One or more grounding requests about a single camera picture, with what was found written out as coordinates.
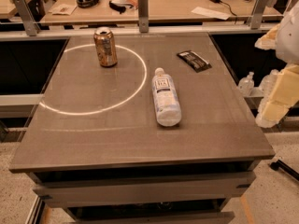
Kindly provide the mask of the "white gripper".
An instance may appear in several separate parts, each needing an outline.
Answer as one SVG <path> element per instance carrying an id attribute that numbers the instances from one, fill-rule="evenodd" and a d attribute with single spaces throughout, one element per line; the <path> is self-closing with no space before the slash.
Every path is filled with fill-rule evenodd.
<path id="1" fill-rule="evenodd" d="M 273 90 L 261 100 L 255 119 L 259 127 L 272 128 L 299 102 L 299 2 L 286 13 L 280 25 L 255 42 L 255 47 L 276 49 L 277 57 L 288 63 L 278 71 Z"/>

